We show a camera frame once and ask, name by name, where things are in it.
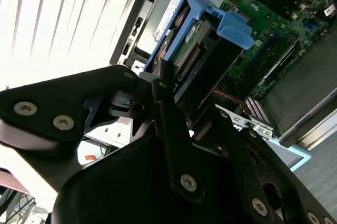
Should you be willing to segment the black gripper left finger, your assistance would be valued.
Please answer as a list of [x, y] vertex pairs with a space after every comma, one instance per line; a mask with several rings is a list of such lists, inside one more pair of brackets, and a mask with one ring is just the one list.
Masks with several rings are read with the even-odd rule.
[[1, 142], [46, 159], [71, 156], [86, 133], [120, 117], [133, 119], [136, 142], [72, 179], [65, 199], [86, 189], [95, 196], [106, 193], [108, 187], [95, 181], [111, 175], [110, 185], [123, 196], [158, 187], [200, 203], [204, 188], [192, 166], [195, 151], [185, 117], [161, 79], [148, 81], [113, 65], [1, 92]]

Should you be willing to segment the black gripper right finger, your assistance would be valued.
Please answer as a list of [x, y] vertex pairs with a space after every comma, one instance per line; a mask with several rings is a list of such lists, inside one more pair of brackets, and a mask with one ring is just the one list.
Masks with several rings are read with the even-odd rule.
[[230, 115], [216, 106], [212, 124], [226, 151], [245, 213], [255, 223], [336, 223], [255, 130], [238, 131]]

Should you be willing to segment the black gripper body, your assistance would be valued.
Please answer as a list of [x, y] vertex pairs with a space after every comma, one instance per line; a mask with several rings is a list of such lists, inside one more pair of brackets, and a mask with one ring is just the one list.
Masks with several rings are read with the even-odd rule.
[[195, 180], [205, 190], [200, 203], [174, 193], [164, 145], [154, 137], [133, 142], [71, 177], [59, 192], [51, 223], [272, 223], [263, 196], [236, 184], [230, 163], [195, 146]]

